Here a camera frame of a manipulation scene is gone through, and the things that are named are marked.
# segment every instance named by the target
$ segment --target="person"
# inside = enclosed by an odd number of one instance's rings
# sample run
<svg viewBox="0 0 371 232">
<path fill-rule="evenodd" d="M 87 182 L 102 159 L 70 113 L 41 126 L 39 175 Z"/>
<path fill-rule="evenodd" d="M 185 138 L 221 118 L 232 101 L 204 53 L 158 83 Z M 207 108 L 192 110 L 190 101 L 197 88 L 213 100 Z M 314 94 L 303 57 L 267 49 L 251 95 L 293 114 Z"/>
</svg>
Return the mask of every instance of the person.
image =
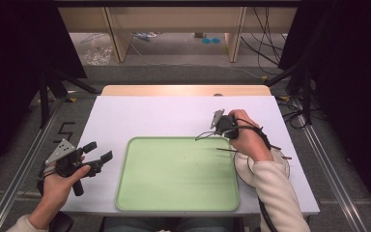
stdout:
<svg viewBox="0 0 371 232">
<path fill-rule="evenodd" d="M 229 115 L 237 119 L 238 126 L 259 128 L 259 125 L 242 109 L 231 110 Z M 254 160 L 252 171 L 255 175 L 256 191 L 276 231 L 310 231 L 300 212 L 297 195 L 285 176 L 284 165 L 273 160 L 262 138 L 254 130 L 239 129 L 239 136 L 236 139 L 230 139 L 230 144 L 240 153 Z M 40 229 L 44 231 L 54 215 L 65 204 L 72 184 L 83 177 L 88 170 L 87 167 L 82 167 L 66 179 L 57 174 L 46 177 L 43 200 L 30 216 L 21 217 L 10 231 L 32 232 L 41 231 Z M 164 221 L 160 217 L 107 217 L 104 222 L 104 231 L 160 231 L 163 228 L 158 227 L 162 224 Z M 187 232 L 232 231 L 230 226 L 230 220 L 223 217 L 189 217 L 180 219 L 178 229 Z M 271 231 L 263 215 L 261 215 L 260 228 L 262 232 Z"/>
</svg>

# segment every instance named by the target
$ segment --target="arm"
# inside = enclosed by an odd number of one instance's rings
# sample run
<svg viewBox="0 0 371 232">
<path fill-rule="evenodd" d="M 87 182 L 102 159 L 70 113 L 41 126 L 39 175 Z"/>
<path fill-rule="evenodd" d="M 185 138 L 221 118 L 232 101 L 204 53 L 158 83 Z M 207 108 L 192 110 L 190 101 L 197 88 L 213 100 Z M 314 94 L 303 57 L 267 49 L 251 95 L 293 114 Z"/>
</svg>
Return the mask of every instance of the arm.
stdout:
<svg viewBox="0 0 371 232">
<path fill-rule="evenodd" d="M 239 126 L 258 127 L 244 110 L 232 110 L 230 115 L 241 119 L 237 120 Z M 309 231 L 300 212 L 295 191 L 285 177 L 283 164 L 273 161 L 272 154 L 262 138 L 253 130 L 240 129 L 239 137 L 230 140 L 230 143 L 255 161 L 252 170 L 255 174 L 256 190 L 276 230 Z M 262 216 L 261 231 L 270 231 Z"/>
<path fill-rule="evenodd" d="M 30 216 L 21 217 L 8 231 L 47 231 L 49 223 L 65 205 L 73 184 L 89 170 L 90 166 L 86 165 L 68 178 L 63 178 L 57 173 L 46 176 L 41 202 Z"/>
</svg>

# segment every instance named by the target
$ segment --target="blue object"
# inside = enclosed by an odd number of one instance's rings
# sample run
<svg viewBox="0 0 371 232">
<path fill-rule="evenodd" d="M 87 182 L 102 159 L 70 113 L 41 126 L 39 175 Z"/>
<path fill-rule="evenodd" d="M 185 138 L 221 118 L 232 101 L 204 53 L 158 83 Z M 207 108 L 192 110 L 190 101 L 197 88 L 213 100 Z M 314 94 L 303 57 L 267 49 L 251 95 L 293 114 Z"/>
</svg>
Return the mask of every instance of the blue object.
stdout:
<svg viewBox="0 0 371 232">
<path fill-rule="evenodd" d="M 201 40 L 201 42 L 202 42 L 203 44 L 209 44 L 209 43 L 211 42 L 211 40 L 208 39 L 208 38 L 204 38 L 203 40 Z"/>
<path fill-rule="evenodd" d="M 220 40 L 219 38 L 213 38 L 213 39 L 212 39 L 212 42 L 213 42 L 214 44 L 218 44 L 219 42 L 221 42 L 221 40 Z"/>
</svg>

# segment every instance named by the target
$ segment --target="person's right hand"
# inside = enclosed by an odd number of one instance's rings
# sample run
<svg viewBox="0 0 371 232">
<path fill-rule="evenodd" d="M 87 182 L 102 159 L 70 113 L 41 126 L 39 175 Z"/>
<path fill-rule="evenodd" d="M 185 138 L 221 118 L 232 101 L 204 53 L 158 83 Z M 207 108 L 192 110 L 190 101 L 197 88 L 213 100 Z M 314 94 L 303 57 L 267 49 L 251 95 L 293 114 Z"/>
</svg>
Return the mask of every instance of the person's right hand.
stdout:
<svg viewBox="0 0 371 232">
<path fill-rule="evenodd" d="M 254 126 L 259 128 L 243 109 L 231 110 L 228 114 L 237 119 L 239 126 Z M 254 130 L 239 129 L 237 139 L 230 139 L 230 144 L 240 153 L 251 157 L 254 161 L 273 160 L 270 150 L 268 150 L 264 141 Z"/>
</svg>

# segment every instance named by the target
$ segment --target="floor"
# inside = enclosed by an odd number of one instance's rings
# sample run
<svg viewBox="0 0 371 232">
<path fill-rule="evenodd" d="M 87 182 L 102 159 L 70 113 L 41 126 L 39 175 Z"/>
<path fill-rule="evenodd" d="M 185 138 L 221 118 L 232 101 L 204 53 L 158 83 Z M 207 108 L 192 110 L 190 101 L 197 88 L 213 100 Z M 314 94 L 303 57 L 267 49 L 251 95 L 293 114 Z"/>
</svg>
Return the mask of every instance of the floor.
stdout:
<svg viewBox="0 0 371 232">
<path fill-rule="evenodd" d="M 165 67 L 165 66 L 209 66 L 218 69 L 224 69 L 236 73 L 243 73 L 249 77 L 262 81 L 265 78 L 272 78 L 275 73 L 281 71 L 276 69 L 276 65 L 270 61 L 277 61 L 273 49 L 269 46 L 260 44 L 256 39 L 261 40 L 262 34 L 243 34 L 243 38 L 254 49 L 261 51 L 269 59 L 259 56 L 252 51 L 245 43 L 241 43 L 239 49 L 239 56 L 236 63 L 230 63 L 227 55 L 227 48 L 224 43 L 223 35 L 207 33 L 205 39 L 209 43 L 203 43 L 203 38 L 195 38 L 193 33 L 171 34 L 171 33 L 154 33 L 155 37 L 150 37 L 149 41 L 141 39 L 133 39 L 131 41 L 131 48 L 128 51 L 128 57 L 124 63 L 118 64 L 113 54 L 110 55 L 105 66 L 115 67 Z M 272 43 L 274 46 L 283 48 L 286 35 L 272 34 Z M 89 66 L 85 54 L 88 51 L 93 51 L 94 47 L 108 48 L 110 40 L 104 34 L 71 34 L 71 38 L 75 44 L 76 50 L 82 61 L 82 64 L 87 71 L 90 83 L 97 86 L 103 86 L 110 80 L 103 79 L 104 76 L 93 74 L 89 72 L 94 66 Z M 261 67 L 258 72 L 248 72 L 246 67 Z M 275 86 L 272 86 L 271 92 L 275 96 L 286 96 L 284 87 L 289 80 L 282 80 Z M 44 139 L 42 147 L 39 149 L 44 154 L 53 151 L 54 139 L 59 138 L 57 127 L 67 127 L 65 122 L 74 122 L 76 124 L 84 125 L 87 121 L 91 106 L 94 103 L 95 97 L 77 93 L 71 94 L 74 103 L 63 103 L 59 109 L 56 122 L 63 122 L 61 125 L 55 125 L 49 129 L 48 136 Z M 280 101 L 280 110 L 282 115 L 287 119 L 287 129 L 291 135 L 292 141 L 295 145 L 300 162 L 303 166 L 305 175 L 308 179 L 309 185 L 314 191 L 315 198 L 320 204 L 321 213 L 316 216 L 308 217 L 309 225 L 312 231 L 371 231 L 371 196 L 364 186 L 363 182 L 358 177 L 357 173 L 352 167 L 352 163 L 346 159 L 346 154 L 343 151 L 340 141 L 337 139 L 334 131 L 329 125 L 329 121 L 324 117 L 323 112 L 315 111 L 312 114 L 313 125 L 308 127 L 312 129 L 319 141 L 319 144 L 310 143 L 310 134 L 306 129 L 295 129 L 300 126 L 300 118 L 292 118 L 289 120 L 289 113 L 295 111 L 293 104 L 298 103 L 300 99 L 292 101 Z M 313 102 L 314 107 L 318 107 L 316 101 Z M 8 154 L 0 159 L 0 199 L 5 190 L 10 185 L 17 168 L 21 165 L 26 153 L 30 152 L 30 148 L 34 142 L 35 137 L 39 133 L 40 124 L 40 106 L 39 98 L 36 97 L 30 106 L 30 113 L 24 119 L 23 124 L 19 127 L 18 136 L 14 137 L 14 141 L 8 149 Z M 74 131 L 71 138 L 72 143 L 77 143 L 79 135 L 82 133 L 84 127 Z M 323 150 L 323 156 L 328 158 L 330 166 L 333 169 L 324 167 L 319 151 Z M 31 170 L 39 169 L 43 157 L 35 160 Z M 332 173 L 339 180 L 339 188 L 344 190 L 341 192 L 333 188 L 334 184 L 331 179 Z M 15 220 L 24 214 L 31 212 L 39 202 L 39 194 L 35 190 L 36 178 L 35 175 L 30 174 L 25 177 L 24 184 L 21 185 L 16 199 L 11 210 L 7 215 L 7 219 L 1 225 L 1 230 L 9 228 Z M 349 209 L 342 204 L 342 196 L 349 197 L 352 206 L 355 206 L 356 213 L 349 214 L 346 212 Z M 75 220 L 72 231 L 98 231 L 101 223 L 99 216 L 83 216 L 73 215 Z M 245 231 L 253 231 L 259 223 L 258 216 L 246 216 L 243 218 Z"/>
</svg>

